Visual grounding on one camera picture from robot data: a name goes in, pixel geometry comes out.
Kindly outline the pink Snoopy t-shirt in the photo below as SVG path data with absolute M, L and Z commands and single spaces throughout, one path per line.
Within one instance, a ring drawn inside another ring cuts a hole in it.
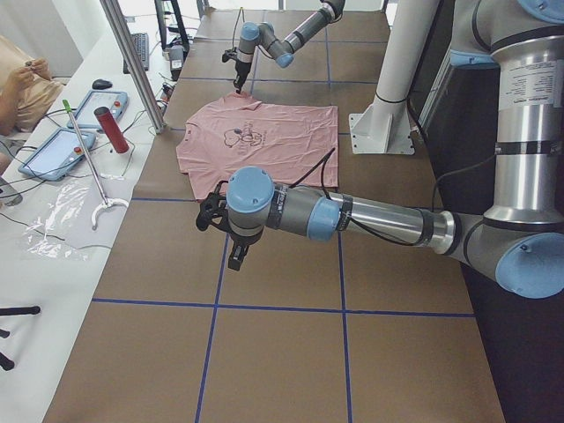
M 324 184 L 336 187 L 336 106 L 268 104 L 247 93 L 229 93 L 200 108 L 176 147 L 179 170 L 198 200 L 247 166 L 260 167 L 276 182 L 296 182 L 328 152 Z

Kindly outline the black monitor stand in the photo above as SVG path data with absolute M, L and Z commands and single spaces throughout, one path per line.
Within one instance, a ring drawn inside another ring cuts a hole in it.
M 186 32 L 186 26 L 184 25 L 178 2 L 176 0 L 154 0 L 153 2 L 162 51 L 166 51 L 174 46 L 181 46 L 183 51 L 188 53 L 190 48 L 189 36 Z M 176 37 L 171 41 L 168 39 L 169 26 L 172 26 L 173 33 L 176 34 Z

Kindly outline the black power adapter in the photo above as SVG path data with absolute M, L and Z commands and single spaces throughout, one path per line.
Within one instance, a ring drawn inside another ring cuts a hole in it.
M 169 68 L 171 79 L 177 81 L 180 77 L 184 65 L 184 48 L 182 45 L 175 45 L 168 50 Z

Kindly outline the black keyboard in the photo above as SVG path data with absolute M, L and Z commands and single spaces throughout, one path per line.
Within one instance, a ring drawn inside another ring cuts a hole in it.
M 148 71 L 150 65 L 148 33 L 133 33 L 130 37 L 137 56 L 143 65 L 143 69 Z

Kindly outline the far blue teach pendant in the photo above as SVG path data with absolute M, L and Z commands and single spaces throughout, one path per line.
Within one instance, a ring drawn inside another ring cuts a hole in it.
M 128 103 L 129 95 L 124 91 L 90 90 L 73 114 L 81 130 L 100 130 L 94 114 L 97 108 L 107 108 L 119 122 Z

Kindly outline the blue teach pendant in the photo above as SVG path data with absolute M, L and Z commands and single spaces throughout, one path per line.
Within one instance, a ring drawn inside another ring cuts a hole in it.
M 100 130 L 94 114 L 97 108 L 107 108 L 119 122 L 128 103 L 129 95 L 124 91 L 90 90 L 73 114 L 81 130 Z
M 83 146 L 90 150 L 95 143 L 94 133 L 82 136 L 83 145 L 74 130 L 56 130 L 19 165 L 19 172 L 49 182 L 63 179 L 83 158 Z

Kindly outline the red cylinder tube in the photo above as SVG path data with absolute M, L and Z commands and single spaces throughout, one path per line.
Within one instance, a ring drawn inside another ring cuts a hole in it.
M 126 153 L 129 150 L 129 145 L 118 127 L 110 109 L 107 107 L 98 107 L 93 111 L 93 114 L 100 124 L 103 132 L 108 137 L 114 150 L 117 153 Z

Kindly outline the black computer mouse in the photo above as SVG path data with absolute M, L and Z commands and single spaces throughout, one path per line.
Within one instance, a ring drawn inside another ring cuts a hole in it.
M 93 90 L 105 90 L 105 89 L 109 89 L 113 86 L 113 83 L 111 81 L 108 81 L 106 79 L 102 79 L 102 78 L 98 78 L 95 79 L 92 82 L 92 89 Z

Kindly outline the reacher grabber stick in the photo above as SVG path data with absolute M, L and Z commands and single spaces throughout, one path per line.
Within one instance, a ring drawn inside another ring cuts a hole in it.
M 94 210 L 92 212 L 92 216 L 91 216 L 92 230 L 96 231 L 97 228 L 98 228 L 98 218 L 99 218 L 99 215 L 102 212 L 104 212 L 104 211 L 106 211 L 106 210 L 108 210 L 112 207 L 115 207 L 115 206 L 122 206 L 122 207 L 127 208 L 129 206 L 129 202 L 125 199 L 122 199 L 122 198 L 107 197 L 107 194 L 106 194 L 106 192 L 105 192 L 105 190 L 102 186 L 102 183 L 100 181 L 98 171 L 97 171 L 95 165 L 93 164 L 93 160 L 91 158 L 91 154 L 89 152 L 89 149 L 85 145 L 85 140 L 84 140 L 83 134 L 81 132 L 81 129 L 78 126 L 78 123 L 76 121 L 74 114 L 72 113 L 71 106 L 66 99 L 63 99 L 62 103 L 63 103 L 63 107 L 64 107 L 66 113 L 68 114 L 68 116 L 70 118 L 71 126 L 72 126 L 72 128 L 74 129 L 74 132 L 77 135 L 78 142 L 80 143 L 80 146 L 81 146 L 81 149 L 83 151 L 85 160 L 86 160 L 86 162 L 87 162 L 87 164 L 88 164 L 88 166 L 91 170 L 95 185 L 96 185 L 97 190 L 100 194 L 101 203 L 98 204 L 94 208 Z

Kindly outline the clear plastic bag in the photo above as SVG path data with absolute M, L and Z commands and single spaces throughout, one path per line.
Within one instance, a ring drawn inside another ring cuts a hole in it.
M 15 218 L 22 226 L 19 246 L 26 259 L 61 259 L 87 262 L 89 248 L 69 244 L 71 229 L 78 222 L 88 186 L 84 180 L 72 179 L 57 188 L 53 196 L 29 217 Z

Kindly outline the near blue teach pendant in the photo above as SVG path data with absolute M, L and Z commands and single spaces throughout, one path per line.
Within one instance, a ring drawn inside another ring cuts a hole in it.
M 19 165 L 19 172 L 49 182 L 63 179 L 83 158 L 83 146 L 90 150 L 95 143 L 94 133 L 82 136 L 83 145 L 74 130 L 56 130 Z

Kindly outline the seated person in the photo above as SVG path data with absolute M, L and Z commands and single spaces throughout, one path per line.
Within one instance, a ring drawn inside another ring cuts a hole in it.
M 1 137 L 33 131 L 63 89 L 46 59 L 32 58 L 1 36 Z

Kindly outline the aluminium frame post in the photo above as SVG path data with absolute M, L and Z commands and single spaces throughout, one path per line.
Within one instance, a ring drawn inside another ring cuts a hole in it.
M 145 106 L 156 134 L 160 134 L 166 127 L 163 114 L 146 76 L 144 66 L 134 47 L 130 30 L 127 26 L 122 9 L 116 0 L 100 0 L 107 21 L 112 29 L 118 48 L 127 63 L 130 75 L 133 78 L 138 95 Z

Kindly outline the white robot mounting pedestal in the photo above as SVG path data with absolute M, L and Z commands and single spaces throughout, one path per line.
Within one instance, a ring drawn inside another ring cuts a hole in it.
M 374 100 L 349 115 L 355 154 L 413 155 L 408 98 L 438 0 L 402 0 L 390 30 Z

